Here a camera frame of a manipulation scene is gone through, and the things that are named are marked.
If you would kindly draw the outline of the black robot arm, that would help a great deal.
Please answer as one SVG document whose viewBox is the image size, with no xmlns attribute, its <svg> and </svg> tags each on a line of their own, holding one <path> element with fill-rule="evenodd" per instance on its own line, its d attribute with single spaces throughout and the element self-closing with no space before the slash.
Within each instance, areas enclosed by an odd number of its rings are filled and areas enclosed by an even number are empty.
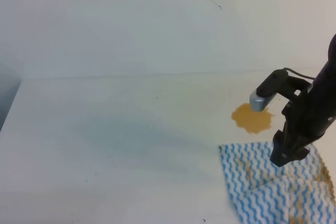
<svg viewBox="0 0 336 224">
<path fill-rule="evenodd" d="M 273 137 L 270 161 L 282 167 L 307 157 L 307 145 L 320 139 L 335 121 L 335 37 L 328 48 L 328 61 L 298 97 L 286 104 L 283 130 Z"/>
</svg>

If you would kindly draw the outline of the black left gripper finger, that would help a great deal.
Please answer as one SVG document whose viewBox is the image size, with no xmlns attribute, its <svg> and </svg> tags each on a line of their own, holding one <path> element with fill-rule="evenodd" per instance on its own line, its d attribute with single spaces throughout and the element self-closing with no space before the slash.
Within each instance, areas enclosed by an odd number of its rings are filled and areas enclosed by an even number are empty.
<svg viewBox="0 0 336 224">
<path fill-rule="evenodd" d="M 277 131 L 272 139 L 273 149 L 270 155 L 270 161 L 276 166 L 284 166 L 291 162 L 291 158 L 283 150 L 283 132 Z"/>
</svg>

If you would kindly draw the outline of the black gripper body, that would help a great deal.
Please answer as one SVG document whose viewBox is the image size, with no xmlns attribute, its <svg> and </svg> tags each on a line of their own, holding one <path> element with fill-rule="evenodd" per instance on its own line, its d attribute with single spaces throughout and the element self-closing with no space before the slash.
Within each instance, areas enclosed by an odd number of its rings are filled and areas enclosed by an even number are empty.
<svg viewBox="0 0 336 224">
<path fill-rule="evenodd" d="M 308 145 L 320 139 L 335 121 L 335 84 L 313 84 L 282 110 L 286 118 L 276 145 Z"/>
</svg>

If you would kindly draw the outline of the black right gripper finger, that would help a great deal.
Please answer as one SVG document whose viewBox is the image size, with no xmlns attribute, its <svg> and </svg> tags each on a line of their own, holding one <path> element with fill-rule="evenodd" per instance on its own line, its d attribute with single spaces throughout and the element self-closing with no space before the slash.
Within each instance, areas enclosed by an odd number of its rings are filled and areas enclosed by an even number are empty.
<svg viewBox="0 0 336 224">
<path fill-rule="evenodd" d="M 303 142 L 293 142 L 290 144 L 290 160 L 291 161 L 300 161 L 307 157 L 310 153 L 309 149 L 306 147 L 309 143 Z"/>
</svg>

